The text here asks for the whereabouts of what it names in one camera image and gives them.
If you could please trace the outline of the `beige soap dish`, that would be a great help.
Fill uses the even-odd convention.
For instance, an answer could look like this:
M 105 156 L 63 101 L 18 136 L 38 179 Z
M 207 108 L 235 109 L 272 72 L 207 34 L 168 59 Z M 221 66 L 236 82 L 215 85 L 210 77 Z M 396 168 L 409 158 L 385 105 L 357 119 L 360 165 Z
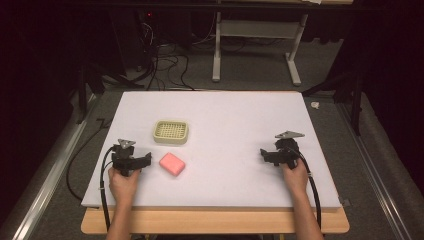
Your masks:
M 186 122 L 160 120 L 155 124 L 153 138 L 156 143 L 183 145 L 188 139 Z

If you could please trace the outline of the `person's left hand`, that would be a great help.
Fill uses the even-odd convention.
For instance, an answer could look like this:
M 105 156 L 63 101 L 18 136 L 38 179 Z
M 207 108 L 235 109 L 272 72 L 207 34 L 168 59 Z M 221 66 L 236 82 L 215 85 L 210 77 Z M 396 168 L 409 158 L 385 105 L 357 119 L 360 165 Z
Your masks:
M 137 169 L 126 177 L 113 167 L 108 170 L 109 188 L 118 207 L 132 207 L 140 173 L 141 169 Z

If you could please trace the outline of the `person's right hand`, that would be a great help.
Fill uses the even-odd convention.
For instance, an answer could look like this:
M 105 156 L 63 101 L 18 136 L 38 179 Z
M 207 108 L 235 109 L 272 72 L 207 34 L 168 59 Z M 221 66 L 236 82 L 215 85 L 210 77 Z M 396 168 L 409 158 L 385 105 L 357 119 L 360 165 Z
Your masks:
M 302 160 L 297 160 L 297 166 L 294 169 L 290 169 L 287 164 L 282 164 L 281 169 L 285 184 L 295 198 L 305 197 L 306 187 L 308 182 L 308 174 L 306 167 Z

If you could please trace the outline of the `pink soap bar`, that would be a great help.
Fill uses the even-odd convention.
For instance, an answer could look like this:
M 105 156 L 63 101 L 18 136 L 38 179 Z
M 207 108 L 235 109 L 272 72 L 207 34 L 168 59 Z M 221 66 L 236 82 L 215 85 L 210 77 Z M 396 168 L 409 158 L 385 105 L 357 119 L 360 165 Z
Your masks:
M 160 166 L 173 176 L 178 176 L 185 169 L 185 162 L 172 153 L 165 154 L 159 161 Z

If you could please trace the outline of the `aluminium rail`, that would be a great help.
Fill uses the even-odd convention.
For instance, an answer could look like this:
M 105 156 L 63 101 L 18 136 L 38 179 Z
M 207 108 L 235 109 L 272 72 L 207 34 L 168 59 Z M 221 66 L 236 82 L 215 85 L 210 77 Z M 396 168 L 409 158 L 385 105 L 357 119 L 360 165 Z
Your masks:
M 365 175 L 370 182 L 374 194 L 396 240 L 412 240 L 411 234 L 407 229 L 404 220 L 400 216 L 399 209 L 396 206 L 393 197 L 390 195 L 386 185 L 384 184 L 376 166 L 374 165 L 365 143 L 351 126 L 351 118 L 348 108 L 344 104 L 337 104 L 336 108 L 339 115 L 346 124 L 347 129 L 356 145 L 356 148 L 359 151 Z
M 81 240 L 87 188 L 103 131 L 96 120 L 99 98 L 89 97 L 88 115 L 73 115 L 18 200 L 0 240 Z

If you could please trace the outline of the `black metal stand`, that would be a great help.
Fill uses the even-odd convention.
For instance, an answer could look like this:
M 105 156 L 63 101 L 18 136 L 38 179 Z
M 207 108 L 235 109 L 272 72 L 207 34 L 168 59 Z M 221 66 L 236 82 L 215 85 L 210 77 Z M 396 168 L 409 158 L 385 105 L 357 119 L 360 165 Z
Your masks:
M 346 72 L 302 91 L 302 95 L 309 97 L 320 91 L 334 90 L 333 100 L 335 103 L 351 103 L 350 125 L 354 133 L 359 136 L 362 84 L 363 79 L 359 74 Z
M 94 80 L 93 78 L 87 78 L 87 73 L 93 73 L 98 75 L 98 80 Z M 88 99 L 87 99 L 87 87 L 90 87 L 91 91 L 94 94 L 103 94 L 104 86 L 102 85 L 102 76 L 108 76 L 113 80 L 117 81 L 120 84 L 123 84 L 126 87 L 130 87 L 133 89 L 143 89 L 143 85 L 138 85 L 125 77 L 113 73 L 112 71 L 100 66 L 96 63 L 83 63 L 78 70 L 78 110 L 79 115 L 77 118 L 77 123 L 81 124 L 88 115 Z

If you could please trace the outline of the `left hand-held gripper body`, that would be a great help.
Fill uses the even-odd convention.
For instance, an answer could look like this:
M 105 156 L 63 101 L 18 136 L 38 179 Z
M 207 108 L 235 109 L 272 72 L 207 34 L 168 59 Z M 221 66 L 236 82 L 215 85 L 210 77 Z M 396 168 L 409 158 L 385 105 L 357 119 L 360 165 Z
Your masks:
M 119 139 L 113 146 L 112 166 L 119 170 L 122 176 L 130 176 L 135 169 L 134 145 L 135 141 Z

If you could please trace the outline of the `white metal desk frame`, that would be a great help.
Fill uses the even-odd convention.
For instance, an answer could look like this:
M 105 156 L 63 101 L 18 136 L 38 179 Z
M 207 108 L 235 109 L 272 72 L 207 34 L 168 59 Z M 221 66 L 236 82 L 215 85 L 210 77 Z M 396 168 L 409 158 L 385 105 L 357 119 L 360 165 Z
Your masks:
M 215 50 L 213 57 L 212 81 L 219 82 L 221 77 L 221 38 L 245 37 L 267 39 L 291 39 L 293 41 L 290 52 L 285 54 L 292 84 L 301 85 L 301 79 L 295 64 L 301 38 L 308 20 L 308 15 L 303 14 L 298 22 L 270 22 L 250 20 L 221 19 L 221 13 L 216 14 L 215 22 Z

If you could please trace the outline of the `white foam mat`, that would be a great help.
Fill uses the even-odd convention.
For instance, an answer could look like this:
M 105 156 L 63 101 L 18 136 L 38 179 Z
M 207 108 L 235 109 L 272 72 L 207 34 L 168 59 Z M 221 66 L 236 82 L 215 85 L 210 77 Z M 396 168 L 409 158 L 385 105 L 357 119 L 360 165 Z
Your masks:
M 182 121 L 189 127 L 183 145 L 156 143 L 155 124 Z M 324 210 L 340 207 L 339 196 L 302 95 L 294 91 L 163 91 L 122 95 L 103 147 L 135 141 L 137 157 L 151 152 L 139 178 L 141 207 L 281 207 L 292 201 L 279 168 L 263 160 L 276 135 L 297 138 L 316 186 L 310 202 Z M 185 162 L 173 176 L 159 161 L 172 153 Z

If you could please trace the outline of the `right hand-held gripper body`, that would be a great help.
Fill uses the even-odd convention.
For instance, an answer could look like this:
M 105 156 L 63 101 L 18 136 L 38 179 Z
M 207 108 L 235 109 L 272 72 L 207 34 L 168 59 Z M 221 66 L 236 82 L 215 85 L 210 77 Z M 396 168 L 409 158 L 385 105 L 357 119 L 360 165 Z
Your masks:
M 287 164 L 293 170 L 297 167 L 297 161 L 302 158 L 296 138 L 304 137 L 304 134 L 293 131 L 285 131 L 276 135 L 277 162 L 274 166 Z

